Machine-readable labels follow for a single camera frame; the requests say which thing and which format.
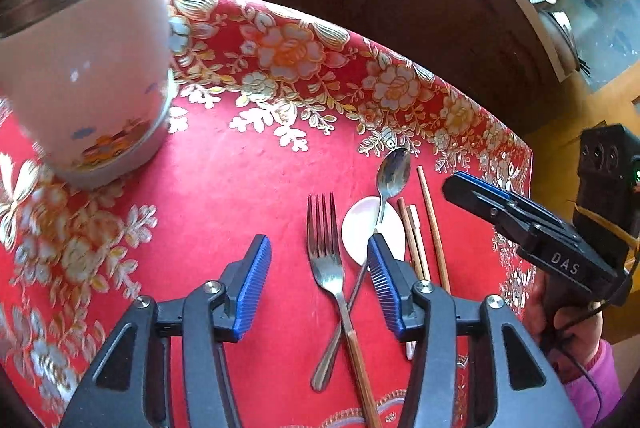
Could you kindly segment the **person's right hand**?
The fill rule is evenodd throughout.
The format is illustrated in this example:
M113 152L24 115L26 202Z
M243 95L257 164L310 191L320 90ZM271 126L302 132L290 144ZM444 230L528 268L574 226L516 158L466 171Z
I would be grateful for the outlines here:
M547 274L537 270L533 284L529 287L529 296L524 309L523 323L537 342L540 341L542 332L547 327L546 314L544 313L544 294L546 293ZM556 311L553 318L555 330L561 328L582 315L586 315L588 309L576 307L564 307ZM597 359L600 348L600 340L603 328L602 313L598 312L589 319L585 319L573 326L567 327L562 333L564 339L562 348L570 354L577 363L587 368L589 364ZM577 367L570 361L568 356L561 351L554 350L549 354L549 361L559 376L564 380L570 380L568 375L573 374Z

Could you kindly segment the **pink sleeve forearm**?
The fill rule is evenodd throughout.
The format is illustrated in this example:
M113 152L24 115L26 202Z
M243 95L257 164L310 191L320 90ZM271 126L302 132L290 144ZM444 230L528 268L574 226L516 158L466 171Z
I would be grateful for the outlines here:
M551 361L582 426L593 427L620 402L620 382L615 370L612 347L607 341L599 341L598 350L584 365L587 376L560 352L553 352Z

